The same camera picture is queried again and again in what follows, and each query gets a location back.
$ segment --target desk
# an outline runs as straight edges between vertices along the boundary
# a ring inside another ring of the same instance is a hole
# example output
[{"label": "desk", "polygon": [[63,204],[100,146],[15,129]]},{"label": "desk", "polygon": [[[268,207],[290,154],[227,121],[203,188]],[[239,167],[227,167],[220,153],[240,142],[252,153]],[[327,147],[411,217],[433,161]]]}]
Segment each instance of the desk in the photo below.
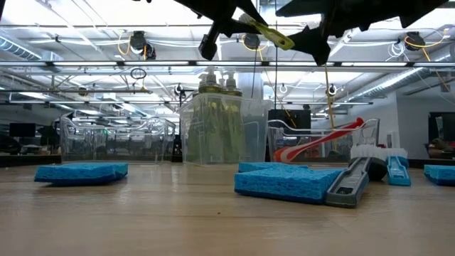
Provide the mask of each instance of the desk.
[{"label": "desk", "polygon": [[455,188],[411,170],[370,183],[356,209],[239,196],[236,166],[130,165],[108,186],[0,170],[0,250],[11,255],[453,255]]}]

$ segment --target blue brush handle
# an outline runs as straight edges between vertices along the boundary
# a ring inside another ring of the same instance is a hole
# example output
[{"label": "blue brush handle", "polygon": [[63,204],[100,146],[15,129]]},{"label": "blue brush handle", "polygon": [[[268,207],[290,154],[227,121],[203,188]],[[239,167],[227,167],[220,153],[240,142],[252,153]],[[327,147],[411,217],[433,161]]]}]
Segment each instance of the blue brush handle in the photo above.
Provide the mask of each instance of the blue brush handle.
[{"label": "blue brush handle", "polygon": [[411,179],[407,173],[407,168],[400,161],[398,156],[390,156],[388,168],[388,178],[390,185],[411,186]]}]

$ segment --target red tube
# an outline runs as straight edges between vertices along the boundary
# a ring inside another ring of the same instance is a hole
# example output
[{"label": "red tube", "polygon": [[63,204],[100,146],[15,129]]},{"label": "red tube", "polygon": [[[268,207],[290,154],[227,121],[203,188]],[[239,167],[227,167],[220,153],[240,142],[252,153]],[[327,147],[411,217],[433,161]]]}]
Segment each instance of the red tube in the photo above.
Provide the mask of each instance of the red tube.
[{"label": "red tube", "polygon": [[[348,124],[344,127],[341,127],[340,129],[355,129],[355,128],[362,126],[362,124],[363,124],[363,119],[358,117],[354,123]],[[325,137],[315,140],[314,142],[309,142],[304,145],[285,147],[285,148],[279,149],[274,153],[275,161],[289,163],[292,160],[294,160],[294,158],[297,155],[299,155],[301,152],[303,152],[313,146],[317,146],[321,143],[329,142],[333,139],[342,137],[350,132],[352,132],[352,131],[334,131]]]}]

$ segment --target clear plastic bin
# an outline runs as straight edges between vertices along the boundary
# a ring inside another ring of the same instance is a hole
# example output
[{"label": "clear plastic bin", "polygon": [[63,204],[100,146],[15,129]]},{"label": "clear plastic bin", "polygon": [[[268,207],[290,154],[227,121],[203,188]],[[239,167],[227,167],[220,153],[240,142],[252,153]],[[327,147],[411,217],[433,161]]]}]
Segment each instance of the clear plastic bin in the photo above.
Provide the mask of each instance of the clear plastic bin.
[{"label": "clear plastic bin", "polygon": [[236,164],[264,161],[266,102],[204,93],[180,108],[183,162]]},{"label": "clear plastic bin", "polygon": [[269,152],[271,161],[274,152],[289,146],[304,145],[314,142],[331,132],[349,132],[342,137],[312,146],[299,155],[292,162],[303,162],[319,159],[335,159],[337,161],[350,160],[350,148],[353,145],[372,144],[378,145],[379,135],[378,119],[369,119],[356,129],[293,129],[281,120],[270,120],[268,127]]},{"label": "clear plastic bin", "polygon": [[62,161],[154,161],[172,148],[176,125],[162,118],[137,127],[105,127],[60,118]]}]

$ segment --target sponge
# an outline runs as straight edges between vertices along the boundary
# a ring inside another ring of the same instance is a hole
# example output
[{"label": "sponge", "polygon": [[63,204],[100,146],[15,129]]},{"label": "sponge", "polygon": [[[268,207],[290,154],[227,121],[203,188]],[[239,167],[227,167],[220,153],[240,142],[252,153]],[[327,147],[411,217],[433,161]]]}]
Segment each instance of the sponge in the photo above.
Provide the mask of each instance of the sponge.
[{"label": "sponge", "polygon": [[97,185],[118,181],[128,174],[128,163],[74,163],[39,166],[35,182],[59,186]]},{"label": "sponge", "polygon": [[239,172],[248,172],[248,171],[259,171],[264,169],[279,169],[279,168],[286,168],[287,166],[293,166],[301,169],[308,169],[308,166],[295,166],[290,164],[283,164],[283,163],[239,163]]},{"label": "sponge", "polygon": [[235,174],[235,192],[284,201],[322,204],[326,191],[344,170],[283,166]]},{"label": "sponge", "polygon": [[436,185],[455,186],[455,166],[425,165],[424,174]]}]

